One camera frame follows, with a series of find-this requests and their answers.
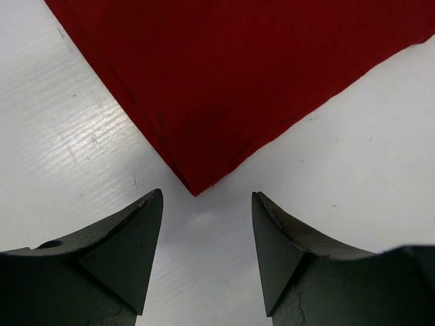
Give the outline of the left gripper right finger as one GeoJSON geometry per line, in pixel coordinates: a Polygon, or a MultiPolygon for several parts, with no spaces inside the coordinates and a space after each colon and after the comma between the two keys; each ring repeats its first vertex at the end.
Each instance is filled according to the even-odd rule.
{"type": "Polygon", "coordinates": [[[433,325],[434,247],[371,253],[251,197],[266,315],[274,325],[433,325]]]}

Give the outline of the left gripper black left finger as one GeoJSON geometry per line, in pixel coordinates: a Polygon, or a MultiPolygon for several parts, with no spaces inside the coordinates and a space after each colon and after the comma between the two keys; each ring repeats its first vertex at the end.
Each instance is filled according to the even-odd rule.
{"type": "Polygon", "coordinates": [[[159,189],[72,234],[1,253],[2,325],[134,325],[160,233],[159,189]]]}

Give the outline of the red t-shirt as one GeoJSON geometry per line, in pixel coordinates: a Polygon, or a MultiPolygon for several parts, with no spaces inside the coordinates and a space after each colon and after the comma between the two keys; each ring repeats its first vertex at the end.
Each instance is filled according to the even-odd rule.
{"type": "Polygon", "coordinates": [[[49,1],[193,195],[397,52],[433,1],[49,1]]]}

